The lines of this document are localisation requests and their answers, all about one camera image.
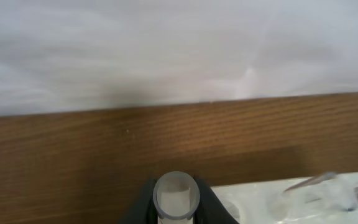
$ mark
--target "wood grain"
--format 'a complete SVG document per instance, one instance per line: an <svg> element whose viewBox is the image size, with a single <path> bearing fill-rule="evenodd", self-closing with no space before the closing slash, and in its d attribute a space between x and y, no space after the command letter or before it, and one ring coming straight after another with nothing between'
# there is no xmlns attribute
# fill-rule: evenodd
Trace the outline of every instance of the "wood grain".
<svg viewBox="0 0 358 224"><path fill-rule="evenodd" d="M358 171L358 93L0 118L0 223L116 223L140 184Z"/></svg>

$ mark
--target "circular rim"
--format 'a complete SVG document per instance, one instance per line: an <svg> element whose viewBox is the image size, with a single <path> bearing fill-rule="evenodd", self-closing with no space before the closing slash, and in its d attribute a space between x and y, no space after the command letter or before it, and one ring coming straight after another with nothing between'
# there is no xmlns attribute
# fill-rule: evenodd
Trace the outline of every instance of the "circular rim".
<svg viewBox="0 0 358 224"><path fill-rule="evenodd" d="M181 215L181 216L171 216L167 213L165 213L161 208L160 206L158 205L158 202L157 202L157 189L161 183L161 181L165 180L166 178L170 177L170 175L181 175L183 176L184 178L188 179L189 180L189 183L190 183L190 187L194 187L194 189L196 190L196 202L195 202L195 206L186 214L184 215ZM187 173L185 172L180 172L180 171L173 171L173 172L169 172L169 173L166 173L164 174L163 176L161 176L161 178L159 178L159 180L157 181L157 183L155 184L154 186L154 189L153 189L153 203L154 203L154 206L155 208L157 209L157 212L159 214L161 214L164 218L168 218L170 220L183 220L185 218L188 218L190 217L192 214L194 214L194 212L196 211L196 209L198 208L198 205L200 204L200 190L198 188L198 185L196 183L196 181L190 176L188 175Z"/></svg>

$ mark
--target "white backdrop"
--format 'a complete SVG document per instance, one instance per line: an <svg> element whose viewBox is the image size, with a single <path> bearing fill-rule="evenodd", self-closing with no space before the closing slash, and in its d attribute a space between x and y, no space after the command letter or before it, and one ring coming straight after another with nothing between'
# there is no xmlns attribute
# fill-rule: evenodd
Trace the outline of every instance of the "white backdrop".
<svg viewBox="0 0 358 224"><path fill-rule="evenodd" d="M358 91L358 0L0 1L0 115Z"/></svg>

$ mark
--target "white sheet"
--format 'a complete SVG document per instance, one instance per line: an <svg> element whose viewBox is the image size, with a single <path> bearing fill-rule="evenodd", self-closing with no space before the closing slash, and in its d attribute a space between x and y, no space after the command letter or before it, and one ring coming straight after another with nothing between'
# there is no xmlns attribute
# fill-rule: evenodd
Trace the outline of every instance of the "white sheet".
<svg viewBox="0 0 358 224"><path fill-rule="evenodd" d="M0 115L358 91L358 0L0 0Z"/></svg>

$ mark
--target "brown wooden surface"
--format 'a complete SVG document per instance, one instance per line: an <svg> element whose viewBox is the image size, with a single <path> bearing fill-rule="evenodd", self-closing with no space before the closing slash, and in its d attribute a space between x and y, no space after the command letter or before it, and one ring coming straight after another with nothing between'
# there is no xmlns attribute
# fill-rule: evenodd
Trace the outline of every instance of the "brown wooden surface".
<svg viewBox="0 0 358 224"><path fill-rule="evenodd" d="M358 93L0 118L0 223L116 223L149 175L358 171Z"/></svg>

